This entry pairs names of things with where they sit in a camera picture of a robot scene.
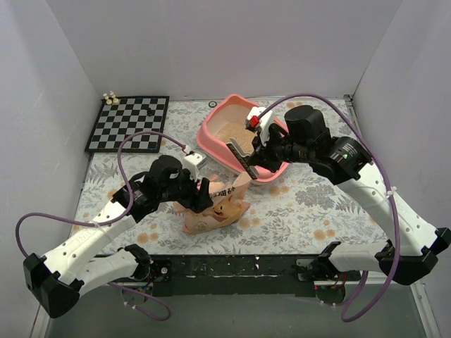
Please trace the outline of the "brown bag sealing clip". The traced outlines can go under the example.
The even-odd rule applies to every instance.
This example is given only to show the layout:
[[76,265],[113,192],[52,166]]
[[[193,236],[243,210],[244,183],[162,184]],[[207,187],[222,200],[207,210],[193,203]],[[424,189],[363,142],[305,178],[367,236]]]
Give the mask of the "brown bag sealing clip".
[[245,170],[245,172],[253,179],[258,179],[258,171],[255,168],[252,168],[248,163],[247,159],[249,158],[249,154],[246,154],[243,152],[243,150],[240,148],[237,141],[233,138],[230,138],[229,141],[226,143],[226,146],[229,148],[231,153],[234,155],[234,157],[237,159],[238,163],[242,166],[242,168]]

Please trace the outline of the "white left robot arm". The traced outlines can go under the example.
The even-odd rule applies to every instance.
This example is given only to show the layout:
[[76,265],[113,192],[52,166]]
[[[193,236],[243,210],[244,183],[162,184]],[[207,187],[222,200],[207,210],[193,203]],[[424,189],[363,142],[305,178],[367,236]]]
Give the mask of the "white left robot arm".
[[98,253],[164,202],[201,213],[213,205],[209,180],[199,179],[205,156],[190,152],[182,160],[161,155],[150,169],[133,175],[94,219],[43,256],[30,254],[23,262],[25,282],[51,318],[66,314],[81,296],[109,282],[146,280],[150,255],[136,244],[100,258]]

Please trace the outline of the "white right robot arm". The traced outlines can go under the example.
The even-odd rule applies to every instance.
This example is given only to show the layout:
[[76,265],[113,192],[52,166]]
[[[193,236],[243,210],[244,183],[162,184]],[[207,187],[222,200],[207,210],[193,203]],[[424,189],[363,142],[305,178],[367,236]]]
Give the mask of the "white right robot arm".
[[393,189],[385,188],[381,170],[369,152],[351,137],[333,137],[322,112],[298,106],[285,115],[285,127],[272,112],[254,108],[247,127],[255,129],[254,151],[246,159],[272,173],[283,163],[306,163],[319,176],[352,197],[384,231],[387,241],[373,244],[329,244],[303,272],[313,280],[334,280],[342,273],[367,270],[410,285],[429,274],[438,254],[450,245],[450,229],[437,228],[420,217]]

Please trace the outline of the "orange cat litter bag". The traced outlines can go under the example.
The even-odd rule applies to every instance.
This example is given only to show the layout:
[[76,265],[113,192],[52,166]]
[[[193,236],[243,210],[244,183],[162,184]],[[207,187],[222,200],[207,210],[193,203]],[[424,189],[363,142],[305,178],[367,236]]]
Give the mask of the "orange cat litter bag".
[[250,203],[245,201],[245,194],[251,180],[251,177],[243,172],[233,183],[210,182],[209,193],[213,206],[201,213],[194,213],[174,202],[174,211],[184,215],[183,232],[201,234],[237,222],[250,207]]

